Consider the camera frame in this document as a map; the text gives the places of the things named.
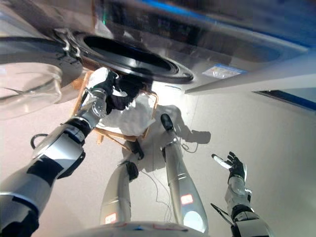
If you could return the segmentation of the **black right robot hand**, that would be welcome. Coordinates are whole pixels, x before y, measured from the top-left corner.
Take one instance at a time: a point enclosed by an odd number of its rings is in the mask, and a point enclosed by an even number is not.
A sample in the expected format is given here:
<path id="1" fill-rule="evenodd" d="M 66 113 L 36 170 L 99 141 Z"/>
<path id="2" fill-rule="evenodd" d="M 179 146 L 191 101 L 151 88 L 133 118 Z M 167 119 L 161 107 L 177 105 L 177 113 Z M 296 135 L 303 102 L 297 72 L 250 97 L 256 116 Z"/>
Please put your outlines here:
<path id="1" fill-rule="evenodd" d="M 212 154 L 211 157 L 220 166 L 229 170 L 229 172 L 230 172 L 229 178 L 239 177 L 243 180 L 243 182 L 246 181 L 247 166 L 246 166 L 246 164 L 242 163 L 240 161 L 240 159 L 233 152 L 231 152 L 231 151 L 229 152 L 226 160 L 222 159 L 221 157 L 219 157 L 216 154 Z"/>

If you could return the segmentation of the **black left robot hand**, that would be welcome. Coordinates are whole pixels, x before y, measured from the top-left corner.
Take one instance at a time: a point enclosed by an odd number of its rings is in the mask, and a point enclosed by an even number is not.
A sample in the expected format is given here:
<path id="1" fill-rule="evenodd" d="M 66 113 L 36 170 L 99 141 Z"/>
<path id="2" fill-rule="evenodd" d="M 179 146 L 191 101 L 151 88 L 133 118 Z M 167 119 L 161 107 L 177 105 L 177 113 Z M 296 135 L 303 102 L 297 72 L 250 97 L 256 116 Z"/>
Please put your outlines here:
<path id="1" fill-rule="evenodd" d="M 97 88 L 101 88 L 105 91 L 107 96 L 113 94 L 114 89 L 119 91 L 119 75 L 116 72 L 109 71 L 105 80 L 96 85 Z"/>

